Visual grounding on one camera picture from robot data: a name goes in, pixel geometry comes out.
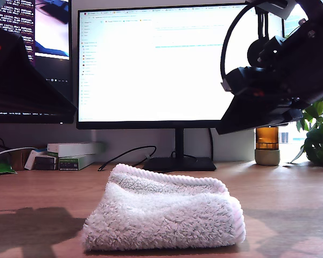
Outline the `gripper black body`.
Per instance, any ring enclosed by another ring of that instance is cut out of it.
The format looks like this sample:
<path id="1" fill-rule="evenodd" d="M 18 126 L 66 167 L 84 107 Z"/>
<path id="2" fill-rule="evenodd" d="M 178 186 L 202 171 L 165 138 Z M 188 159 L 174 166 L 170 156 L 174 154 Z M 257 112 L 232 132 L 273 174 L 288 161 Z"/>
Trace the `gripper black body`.
<path id="1" fill-rule="evenodd" d="M 323 96 L 323 23 L 304 23 L 287 39 L 275 36 L 252 48 L 251 65 L 224 77 L 225 91 L 249 98 L 300 98 L 307 103 Z"/>

